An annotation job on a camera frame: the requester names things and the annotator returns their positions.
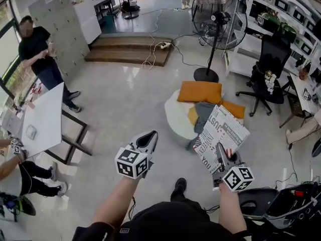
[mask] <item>standing fan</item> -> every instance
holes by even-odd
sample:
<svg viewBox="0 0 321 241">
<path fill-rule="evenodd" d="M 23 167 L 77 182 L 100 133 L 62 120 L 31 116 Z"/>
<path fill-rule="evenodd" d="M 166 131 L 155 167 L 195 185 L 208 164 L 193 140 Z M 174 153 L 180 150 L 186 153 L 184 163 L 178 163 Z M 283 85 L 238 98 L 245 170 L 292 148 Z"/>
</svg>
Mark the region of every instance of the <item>standing fan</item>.
<svg viewBox="0 0 321 241">
<path fill-rule="evenodd" d="M 192 21 L 200 42 L 212 46 L 207 68 L 194 72 L 196 81 L 219 82 L 219 76 L 211 70 L 214 51 L 228 50 L 239 45 L 245 37 L 247 17 L 240 0 L 194 0 Z"/>
</svg>

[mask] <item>fan base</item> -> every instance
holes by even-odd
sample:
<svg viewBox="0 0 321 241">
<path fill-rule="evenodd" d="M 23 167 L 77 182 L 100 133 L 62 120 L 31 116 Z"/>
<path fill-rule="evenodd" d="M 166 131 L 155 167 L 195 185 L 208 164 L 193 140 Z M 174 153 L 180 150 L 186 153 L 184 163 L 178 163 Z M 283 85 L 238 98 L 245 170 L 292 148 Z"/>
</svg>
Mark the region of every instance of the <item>fan base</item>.
<svg viewBox="0 0 321 241">
<path fill-rule="evenodd" d="M 215 71 L 210 70 L 209 75 L 206 74 L 207 68 L 198 68 L 194 71 L 194 79 L 196 81 L 219 82 L 219 76 Z"/>
<path fill-rule="evenodd" d="M 125 16 L 125 20 L 131 20 L 131 19 L 134 19 L 134 18 L 137 18 L 139 16 L 139 14 L 131 14 L 131 15 L 127 15 Z"/>
</svg>

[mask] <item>newspaper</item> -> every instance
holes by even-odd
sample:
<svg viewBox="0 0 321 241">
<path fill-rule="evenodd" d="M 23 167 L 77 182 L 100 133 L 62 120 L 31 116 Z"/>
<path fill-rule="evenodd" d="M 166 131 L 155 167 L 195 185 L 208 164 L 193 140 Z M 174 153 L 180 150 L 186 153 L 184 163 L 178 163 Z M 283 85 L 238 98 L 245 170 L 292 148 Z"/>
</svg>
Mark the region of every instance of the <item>newspaper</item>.
<svg viewBox="0 0 321 241">
<path fill-rule="evenodd" d="M 193 148 L 213 174 L 220 167 L 216 144 L 220 142 L 230 157 L 249 135 L 249 131 L 229 111 L 222 105 L 216 105 Z"/>
</svg>

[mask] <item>black t-shirt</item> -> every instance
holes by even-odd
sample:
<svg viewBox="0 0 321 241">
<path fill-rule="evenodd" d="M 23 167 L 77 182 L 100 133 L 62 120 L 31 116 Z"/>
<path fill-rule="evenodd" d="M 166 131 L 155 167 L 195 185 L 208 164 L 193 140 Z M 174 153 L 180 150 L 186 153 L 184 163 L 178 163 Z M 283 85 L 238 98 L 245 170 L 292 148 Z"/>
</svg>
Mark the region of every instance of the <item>black t-shirt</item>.
<svg viewBox="0 0 321 241">
<path fill-rule="evenodd" d="M 119 230 L 97 222 L 77 227 L 73 241 L 216 241 L 245 240 L 245 233 L 231 234 L 183 202 L 162 202 L 138 213 Z"/>
<path fill-rule="evenodd" d="M 35 27 L 32 35 L 27 38 L 22 38 L 19 44 L 19 56 L 20 59 L 28 60 L 35 55 L 39 54 L 48 48 L 47 40 L 50 37 L 50 33 L 43 27 Z M 46 56 L 44 59 L 38 59 L 32 66 L 32 71 L 37 75 L 54 62 L 54 59 L 50 56 Z"/>
</svg>

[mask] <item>white tiled floor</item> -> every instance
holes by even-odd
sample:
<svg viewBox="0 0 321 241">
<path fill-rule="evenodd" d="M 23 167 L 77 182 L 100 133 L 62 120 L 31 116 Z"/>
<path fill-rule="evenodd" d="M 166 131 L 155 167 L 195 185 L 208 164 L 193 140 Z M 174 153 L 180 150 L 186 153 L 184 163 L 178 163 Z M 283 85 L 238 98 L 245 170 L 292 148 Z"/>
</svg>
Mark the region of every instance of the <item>white tiled floor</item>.
<svg viewBox="0 0 321 241">
<path fill-rule="evenodd" d="M 177 40 L 177 45 L 185 62 L 206 64 L 210 47 L 200 46 L 196 37 L 182 37 Z M 188 181 L 188 198 L 200 202 L 205 208 L 218 204 L 219 195 L 212 191 L 210 173 L 197 155 L 187 152 L 172 140 L 165 117 L 165 101 L 180 88 L 183 80 L 193 80 L 196 68 L 183 64 L 181 55 L 173 51 L 165 67 L 154 67 L 149 71 L 134 64 L 86 63 L 77 72 L 68 86 L 72 91 L 82 91 L 75 103 L 83 106 L 84 110 L 77 116 L 90 125 L 84 144 L 92 149 L 93 156 L 76 152 L 71 166 L 59 163 L 60 179 L 64 178 L 69 183 L 69 190 L 62 198 L 29 195 L 37 215 L 21 214 L 18 220 L 34 241 L 56 241 L 60 236 L 63 241 L 71 240 L 77 226 L 88 226 L 96 207 L 120 179 L 114 166 L 118 149 L 134 135 L 147 130 L 158 131 L 159 142 L 153 159 L 155 165 L 135 194 L 137 207 L 134 213 L 169 200 L 179 177 Z M 235 96 L 236 91 L 250 91 L 245 85 L 247 78 L 233 73 L 226 78 L 225 64 L 219 51 L 215 53 L 212 69 L 220 76 L 224 99 L 246 106 L 244 125 L 251 135 L 239 152 L 256 178 L 252 187 L 274 187 L 277 179 L 285 179 L 292 172 L 284 133 L 287 128 L 298 127 L 301 119 L 294 118 L 279 129 L 280 123 L 289 116 L 287 99 L 282 105 L 271 105 L 271 116 L 266 115 L 260 104 L 255 116 L 249 117 L 254 98 Z M 76 130 L 70 125 L 63 126 L 64 131 L 70 134 Z M 310 179 L 310 168 L 315 175 L 321 175 L 321 156 L 311 157 L 312 146 L 318 138 L 319 134 L 313 134 L 292 148 L 299 182 Z M 36 162 L 48 167 L 51 157 L 41 154 Z M 289 183 L 295 184 L 294 176 L 278 187 Z M 216 220 L 217 215 L 211 215 L 211 218 Z"/>
</svg>

